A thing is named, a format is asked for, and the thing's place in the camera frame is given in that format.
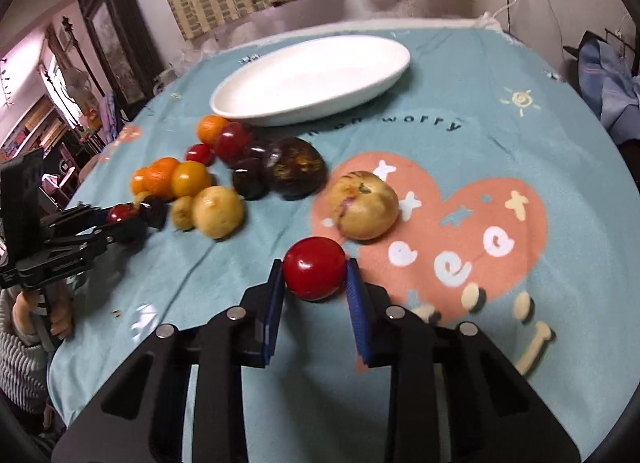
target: child's hand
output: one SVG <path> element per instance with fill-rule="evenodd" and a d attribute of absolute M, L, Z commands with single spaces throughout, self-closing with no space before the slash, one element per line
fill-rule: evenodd
<path fill-rule="evenodd" d="M 58 283 L 57 291 L 58 298 L 51 306 L 49 319 L 51 321 L 51 334 L 53 336 L 57 335 L 62 340 L 73 331 L 73 310 L 66 284 Z M 23 291 L 15 300 L 14 324 L 25 335 L 36 334 L 29 314 L 38 307 L 39 298 L 37 291 Z"/>

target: white oval plate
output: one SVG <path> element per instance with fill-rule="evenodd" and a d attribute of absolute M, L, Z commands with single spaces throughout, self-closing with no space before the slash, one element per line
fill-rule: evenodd
<path fill-rule="evenodd" d="M 285 126 L 346 111 L 377 97 L 409 66 L 402 44 L 375 36 L 308 40 L 229 75 L 211 95 L 213 112 L 255 126 Z"/>

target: pink heart print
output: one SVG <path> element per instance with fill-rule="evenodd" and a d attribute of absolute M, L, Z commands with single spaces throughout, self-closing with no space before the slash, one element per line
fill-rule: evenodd
<path fill-rule="evenodd" d="M 475 283 L 487 301 L 496 299 L 526 277 L 545 249 L 545 207 L 522 180 L 488 178 L 443 201 L 428 172 L 391 153 L 359 154 L 332 171 L 311 208 L 314 235 L 344 242 L 332 226 L 326 195 L 355 170 L 385 179 L 400 200 L 393 228 L 358 249 L 364 280 L 384 286 L 398 304 L 405 305 L 412 291 L 452 321 L 467 313 L 465 286 Z"/>

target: black gripper frame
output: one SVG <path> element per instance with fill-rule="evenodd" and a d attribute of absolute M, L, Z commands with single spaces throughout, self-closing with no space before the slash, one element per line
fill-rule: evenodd
<path fill-rule="evenodd" d="M 282 263 L 239 306 L 179 331 L 160 325 L 122 363 L 56 446 L 52 463 L 177 463 L 191 366 L 198 365 L 193 463 L 248 461 L 241 368 L 273 355 L 284 299 Z"/>
<path fill-rule="evenodd" d="M 61 341 L 50 335 L 47 295 L 55 292 L 47 286 L 92 268 L 94 258 L 110 243 L 143 241 L 146 221 L 152 219 L 146 215 L 145 221 L 141 214 L 108 224 L 110 210 L 89 205 L 41 219 L 38 191 L 42 160 L 39 149 L 0 167 L 0 213 L 7 247 L 6 260 L 0 266 L 0 287 L 20 284 L 23 289 L 39 291 L 40 303 L 32 320 L 44 349 L 55 351 Z M 94 227 L 93 233 L 80 234 Z"/>
<path fill-rule="evenodd" d="M 404 308 L 404 315 L 388 314 L 385 288 L 363 283 L 357 262 L 349 263 L 364 316 L 365 336 L 356 341 L 368 345 L 369 367 L 392 370 L 385 463 L 440 463 L 436 364 L 444 374 L 452 463 L 580 463 L 558 420 L 475 324 L 451 330 Z"/>

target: dark purple tomato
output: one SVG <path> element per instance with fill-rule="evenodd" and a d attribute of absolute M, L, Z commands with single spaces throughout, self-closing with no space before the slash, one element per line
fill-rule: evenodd
<path fill-rule="evenodd" d="M 286 199 L 302 198 L 326 181 L 320 153 L 300 138 L 281 138 L 271 144 L 263 160 L 267 184 Z"/>
<path fill-rule="evenodd" d="M 162 230 L 166 224 L 169 205 L 158 196 L 147 196 L 140 202 L 140 217 L 151 228 Z"/>
<path fill-rule="evenodd" d="M 270 146 L 271 142 L 269 140 L 255 140 L 245 148 L 244 156 L 262 161 Z"/>
<path fill-rule="evenodd" d="M 245 158 L 236 163 L 231 178 L 234 189 L 245 199 L 258 199 L 267 193 L 262 163 L 257 158 Z"/>

